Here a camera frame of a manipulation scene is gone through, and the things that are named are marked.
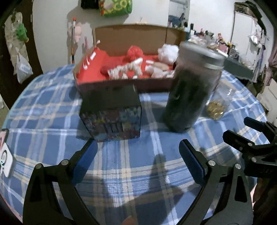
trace blue gripper pad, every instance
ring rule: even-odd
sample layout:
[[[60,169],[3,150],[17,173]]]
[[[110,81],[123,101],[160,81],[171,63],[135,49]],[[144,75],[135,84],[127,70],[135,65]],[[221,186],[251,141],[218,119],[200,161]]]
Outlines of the blue gripper pad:
[[[259,131],[259,132],[263,132],[265,129],[265,123],[257,121],[250,117],[245,117],[243,122],[246,126],[251,127],[254,130]]]
[[[179,152],[195,183],[203,186],[205,184],[204,178],[208,171],[208,167],[205,164],[207,162],[206,158],[201,152],[196,151],[187,139],[180,142]]]
[[[81,183],[84,179],[96,153],[98,150],[97,141],[93,140],[91,143],[85,145],[81,151],[84,151],[77,164],[73,168],[72,184],[75,186]]]

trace green bag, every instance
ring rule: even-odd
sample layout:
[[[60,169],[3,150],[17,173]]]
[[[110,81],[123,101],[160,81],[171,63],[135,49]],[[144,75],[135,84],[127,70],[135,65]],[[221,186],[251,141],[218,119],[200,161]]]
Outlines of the green bag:
[[[99,0],[99,9],[104,17],[128,15],[132,12],[132,0]]]

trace small plastic jar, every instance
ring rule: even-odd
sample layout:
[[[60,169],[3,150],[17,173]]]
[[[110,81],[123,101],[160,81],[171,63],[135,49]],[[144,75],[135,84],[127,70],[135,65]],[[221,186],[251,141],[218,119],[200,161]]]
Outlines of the small plastic jar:
[[[179,48],[177,66],[163,114],[174,132],[191,128],[205,108],[221,77],[225,57],[189,42]]]
[[[227,80],[220,80],[207,104],[208,116],[214,120],[219,120],[230,106],[235,92],[236,89],[231,83]]]

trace blue plaid tablecloth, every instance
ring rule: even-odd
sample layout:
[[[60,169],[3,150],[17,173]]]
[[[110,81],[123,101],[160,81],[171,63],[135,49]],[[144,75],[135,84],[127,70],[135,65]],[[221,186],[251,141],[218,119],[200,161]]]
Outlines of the blue plaid tablecloth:
[[[1,177],[0,193],[20,219],[34,166],[69,159],[90,137],[78,115],[82,100],[72,68],[67,65],[34,79],[5,121],[4,128],[10,131],[7,145],[15,160],[10,177]],[[222,79],[237,91],[219,121],[199,117],[186,134],[171,133],[161,121],[168,93],[141,94],[140,138],[98,144],[98,153],[76,188],[101,225],[120,224],[129,215],[141,225],[178,222],[200,190],[180,157],[182,139],[220,165],[240,162],[240,153],[223,142],[228,129],[256,144],[267,142],[243,123],[247,116],[266,121],[258,100],[231,74],[224,71]],[[70,217],[58,185],[54,187],[64,214]],[[213,204],[206,216],[214,208]]]

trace red yarn ball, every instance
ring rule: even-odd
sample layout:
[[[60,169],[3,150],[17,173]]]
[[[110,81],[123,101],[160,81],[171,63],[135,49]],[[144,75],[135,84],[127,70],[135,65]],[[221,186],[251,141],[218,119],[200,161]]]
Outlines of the red yarn ball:
[[[127,57],[129,58],[130,62],[143,57],[143,51],[141,48],[137,46],[131,46],[127,52]]]

